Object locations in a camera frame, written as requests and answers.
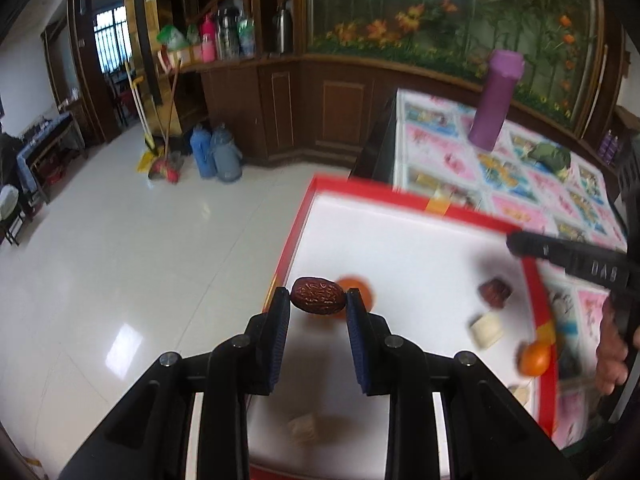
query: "orange flower painting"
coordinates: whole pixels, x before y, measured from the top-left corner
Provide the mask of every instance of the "orange flower painting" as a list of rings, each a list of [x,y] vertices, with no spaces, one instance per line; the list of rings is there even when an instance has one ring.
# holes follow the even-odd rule
[[[396,20],[398,21],[398,25],[402,31],[405,33],[415,32],[420,27],[420,20],[412,18],[404,12],[398,12],[396,14]]]
[[[338,40],[341,43],[346,43],[347,41],[355,41],[358,37],[356,33],[357,25],[355,22],[348,23],[345,25],[344,23],[338,23],[335,26],[335,33],[338,36]]]
[[[406,13],[410,18],[420,18],[424,14],[424,4],[411,6]]]
[[[389,43],[398,43],[400,40],[399,32],[388,32],[382,38],[380,38],[380,45],[386,45]]]
[[[442,0],[441,6],[445,12],[456,12],[458,10],[456,4],[452,4],[451,0]]]
[[[386,33],[386,20],[375,20],[367,25],[370,40],[381,40]]]

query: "orange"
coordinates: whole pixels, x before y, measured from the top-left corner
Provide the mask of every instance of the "orange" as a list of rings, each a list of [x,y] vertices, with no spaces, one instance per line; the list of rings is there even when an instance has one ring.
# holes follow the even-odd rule
[[[551,346],[541,341],[524,347],[518,360],[518,370],[522,375],[540,377],[551,364]]]
[[[342,287],[344,292],[347,292],[350,288],[357,288],[360,291],[360,297],[362,298],[362,303],[364,303],[364,308],[367,309],[367,312],[371,312],[371,309],[373,309],[374,297],[369,283],[357,276],[343,276],[339,278],[336,283]],[[336,314],[336,316],[339,317],[345,317],[345,315],[345,309],[342,309],[338,314]]]

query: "human hand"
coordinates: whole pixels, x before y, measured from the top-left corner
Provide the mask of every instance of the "human hand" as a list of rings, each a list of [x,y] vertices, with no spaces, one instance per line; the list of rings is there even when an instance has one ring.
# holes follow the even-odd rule
[[[634,346],[640,349],[640,328],[634,334]],[[613,393],[617,384],[624,384],[629,375],[624,363],[628,348],[620,338],[614,321],[613,307],[609,298],[602,307],[600,323],[600,344],[596,350],[598,365],[596,366],[596,387],[604,395]]]

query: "pink thermos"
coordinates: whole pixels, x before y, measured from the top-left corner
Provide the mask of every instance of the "pink thermos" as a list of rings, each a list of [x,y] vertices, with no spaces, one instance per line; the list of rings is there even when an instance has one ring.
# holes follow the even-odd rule
[[[211,16],[206,14],[200,27],[202,34],[202,61],[209,63],[216,60],[216,25],[211,21]]]
[[[480,104],[469,132],[469,141],[492,151],[507,117],[513,89],[524,74],[524,58],[519,52],[494,50]]]

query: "white food piece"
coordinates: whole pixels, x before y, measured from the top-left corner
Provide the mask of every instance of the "white food piece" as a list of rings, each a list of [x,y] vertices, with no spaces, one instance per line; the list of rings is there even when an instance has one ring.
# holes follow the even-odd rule
[[[291,437],[298,444],[308,444],[318,438],[316,432],[316,418],[313,413],[299,416],[287,424]]]
[[[486,350],[503,335],[502,322],[495,312],[487,312],[471,325],[471,333],[481,350]]]
[[[523,406],[529,402],[529,398],[531,396],[530,389],[527,385],[519,386],[514,384],[513,386],[509,386],[509,391],[513,394],[516,400],[522,404]]]

